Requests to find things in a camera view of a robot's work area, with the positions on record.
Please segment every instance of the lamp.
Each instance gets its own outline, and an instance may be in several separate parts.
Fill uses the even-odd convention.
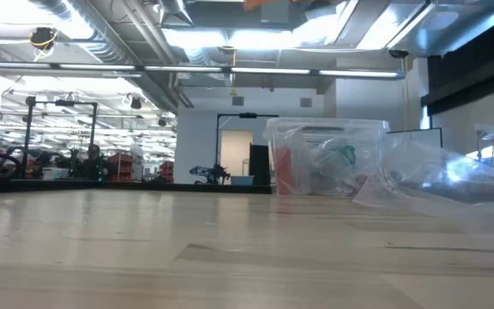
[[[132,109],[141,109],[142,103],[140,97],[133,97],[133,100],[130,102],[130,108]]]

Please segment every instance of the black frame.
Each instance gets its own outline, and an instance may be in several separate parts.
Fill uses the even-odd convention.
[[[75,102],[67,100],[56,100],[56,101],[37,101],[34,96],[29,96],[26,98],[27,105],[27,120],[26,120],[26,136],[24,138],[24,151],[22,151],[22,171],[21,178],[26,178],[26,167],[27,167],[27,151],[30,144],[30,134],[32,130],[32,118],[33,118],[33,107],[37,104],[54,104],[55,106],[74,106],[74,105],[90,105],[93,106],[93,122],[91,123],[91,141],[89,143],[89,149],[93,147],[94,144],[94,127],[96,125],[96,114],[99,109],[99,104],[96,102]]]
[[[422,131],[422,130],[439,130],[439,142],[440,142],[441,148],[443,148],[443,130],[442,130],[442,128],[432,128],[432,127],[430,127],[430,129],[398,130],[398,131],[386,132],[386,134],[404,133],[404,132],[419,132],[419,131]]]
[[[280,115],[259,115],[257,113],[253,112],[241,112],[241,113],[218,113],[216,114],[216,145],[214,146],[215,151],[214,151],[214,164],[217,165],[219,164],[219,124],[220,124],[220,117],[240,117],[243,119],[256,119],[259,117],[265,117],[265,118],[278,118]]]

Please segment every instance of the clear plastic bin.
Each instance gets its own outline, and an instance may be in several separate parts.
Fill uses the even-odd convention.
[[[381,120],[272,118],[265,137],[278,195],[353,198],[383,157]]]

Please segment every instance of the black metal pole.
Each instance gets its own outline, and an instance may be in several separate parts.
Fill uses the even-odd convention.
[[[99,109],[99,105],[93,103],[93,122],[91,123],[91,142],[89,143],[89,150],[93,149],[94,145],[94,126],[96,125],[96,113]]]
[[[32,114],[33,107],[35,106],[35,97],[27,97],[27,119],[26,119],[26,136],[24,137],[24,150],[22,150],[22,171],[21,178],[26,178],[26,167],[27,167],[27,153],[28,146],[30,145],[30,130],[32,129]]]
[[[214,145],[215,151],[214,151],[214,164],[218,164],[219,160],[219,122],[220,122],[220,116],[221,114],[216,115],[216,145]]]

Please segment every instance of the blue object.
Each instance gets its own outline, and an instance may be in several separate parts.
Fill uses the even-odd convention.
[[[255,176],[232,176],[232,185],[253,185]]]

